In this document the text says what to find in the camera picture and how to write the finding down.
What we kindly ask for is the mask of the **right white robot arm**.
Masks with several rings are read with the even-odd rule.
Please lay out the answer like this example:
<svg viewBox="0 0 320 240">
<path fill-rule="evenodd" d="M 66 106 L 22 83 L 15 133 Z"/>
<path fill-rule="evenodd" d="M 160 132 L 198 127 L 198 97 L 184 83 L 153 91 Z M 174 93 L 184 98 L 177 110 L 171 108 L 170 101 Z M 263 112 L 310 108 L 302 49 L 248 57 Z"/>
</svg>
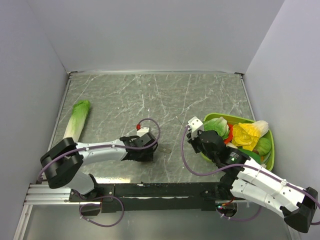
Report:
<svg viewBox="0 0 320 240">
<path fill-rule="evenodd" d="M 223 199 L 233 196 L 258 204 L 282 217 L 300 233 L 319 225 L 313 221 L 320 207 L 318 191 L 314 188 L 296 186 L 277 176 L 238 148 L 226 146 L 214 130 L 192 130 L 187 126 L 182 140 L 217 166 L 214 174 L 225 173 L 227 180 L 218 187 Z"/>
</svg>

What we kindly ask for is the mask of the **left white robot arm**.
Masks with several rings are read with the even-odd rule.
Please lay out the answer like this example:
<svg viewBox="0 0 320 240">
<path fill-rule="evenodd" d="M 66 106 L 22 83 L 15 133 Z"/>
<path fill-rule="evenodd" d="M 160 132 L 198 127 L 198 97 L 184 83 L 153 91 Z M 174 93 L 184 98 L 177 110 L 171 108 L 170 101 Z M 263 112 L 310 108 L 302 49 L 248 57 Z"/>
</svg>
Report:
<svg viewBox="0 0 320 240">
<path fill-rule="evenodd" d="M 67 137 L 45 153 L 40 163 L 51 189 L 66 186 L 93 201 L 99 186 L 92 174 L 80 171 L 81 166 L 106 161 L 150 162 L 157 147 L 158 138 L 150 132 L 102 143 L 76 143 Z"/>
</svg>

